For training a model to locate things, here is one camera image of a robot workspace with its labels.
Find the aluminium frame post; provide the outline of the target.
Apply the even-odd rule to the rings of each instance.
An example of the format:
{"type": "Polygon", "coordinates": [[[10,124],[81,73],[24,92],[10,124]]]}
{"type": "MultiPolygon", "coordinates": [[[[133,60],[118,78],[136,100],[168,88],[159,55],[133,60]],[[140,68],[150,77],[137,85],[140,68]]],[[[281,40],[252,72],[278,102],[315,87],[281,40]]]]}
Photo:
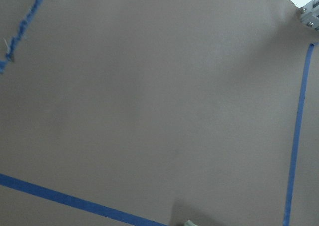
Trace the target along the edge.
{"type": "Polygon", "coordinates": [[[319,30],[319,0],[312,0],[298,10],[299,21],[315,30],[319,30]]]}

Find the olive green long-sleeve shirt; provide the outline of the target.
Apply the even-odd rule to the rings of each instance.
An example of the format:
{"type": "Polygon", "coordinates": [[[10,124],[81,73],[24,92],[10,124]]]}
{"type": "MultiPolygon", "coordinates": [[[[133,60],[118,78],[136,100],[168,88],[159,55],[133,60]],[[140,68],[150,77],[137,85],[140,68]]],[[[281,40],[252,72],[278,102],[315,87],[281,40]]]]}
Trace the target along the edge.
{"type": "Polygon", "coordinates": [[[195,224],[194,222],[192,222],[191,220],[187,220],[184,223],[184,226],[198,226],[197,224],[195,224]]]}

